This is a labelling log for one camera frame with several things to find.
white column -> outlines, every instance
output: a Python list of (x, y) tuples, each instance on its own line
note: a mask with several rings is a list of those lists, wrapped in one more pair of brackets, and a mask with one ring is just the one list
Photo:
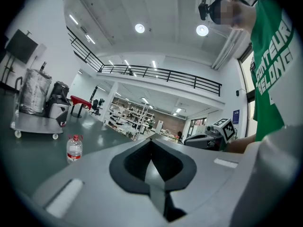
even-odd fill
[(100, 116), (101, 122), (104, 122), (105, 115), (107, 114), (107, 111), (114, 99), (114, 96), (116, 95), (116, 92), (118, 91), (118, 88), (119, 88), (119, 84), (118, 84), (118, 82), (115, 82), (112, 89), (110, 89), (107, 99), (105, 99), (105, 102), (103, 104), (103, 110), (102, 110), (101, 116)]

white ceiling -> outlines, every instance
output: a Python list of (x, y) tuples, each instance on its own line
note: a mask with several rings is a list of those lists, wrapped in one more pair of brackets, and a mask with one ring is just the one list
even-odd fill
[[(67, 0), (65, 17), (67, 26), (93, 53), (102, 55), (100, 58), (105, 64), (109, 58), (121, 64), (127, 55), (132, 64), (145, 65), (145, 61), (150, 63), (151, 55), (165, 56), (169, 48), (169, 56), (174, 54), (184, 59), (192, 50), (200, 54), (201, 61), (210, 64), (219, 55), (231, 30), (202, 21), (196, 4), (197, 0)], [(69, 14), (79, 22), (78, 26)], [(145, 27), (143, 34), (134, 29), (138, 23)], [(196, 33), (200, 24), (209, 27), (205, 37)], [(87, 42), (80, 26), (86, 28), (95, 45)], [(146, 49), (148, 51), (140, 51), (135, 49), (138, 43), (153, 44)], [(174, 53), (172, 47), (176, 45), (178, 50)]]
[[(109, 92), (113, 83), (113, 81), (101, 81), (99, 86)], [(154, 109), (168, 114), (173, 114), (178, 108), (181, 108), (182, 110), (178, 113), (178, 116), (181, 117), (189, 117), (197, 113), (203, 114), (203, 111), (207, 110), (207, 112), (209, 112), (211, 109), (210, 106), (206, 104), (187, 98), (128, 84), (119, 83), (118, 93), (121, 94), (122, 98), (128, 98), (129, 100), (143, 104), (144, 101), (141, 98), (145, 97)]]

wrapped cylinder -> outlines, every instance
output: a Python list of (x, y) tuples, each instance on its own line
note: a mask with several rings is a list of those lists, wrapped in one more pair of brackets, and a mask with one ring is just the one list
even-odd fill
[(52, 77), (43, 71), (27, 69), (20, 92), (20, 111), (43, 116), (46, 96), (51, 83)]

water bottle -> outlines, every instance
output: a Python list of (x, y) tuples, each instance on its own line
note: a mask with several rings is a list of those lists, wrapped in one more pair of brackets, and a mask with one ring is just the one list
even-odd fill
[(66, 151), (67, 151), (66, 158), (69, 164), (81, 158), (83, 151), (83, 144), (81, 140), (79, 140), (79, 135), (75, 134), (73, 138), (70, 138), (67, 141)]

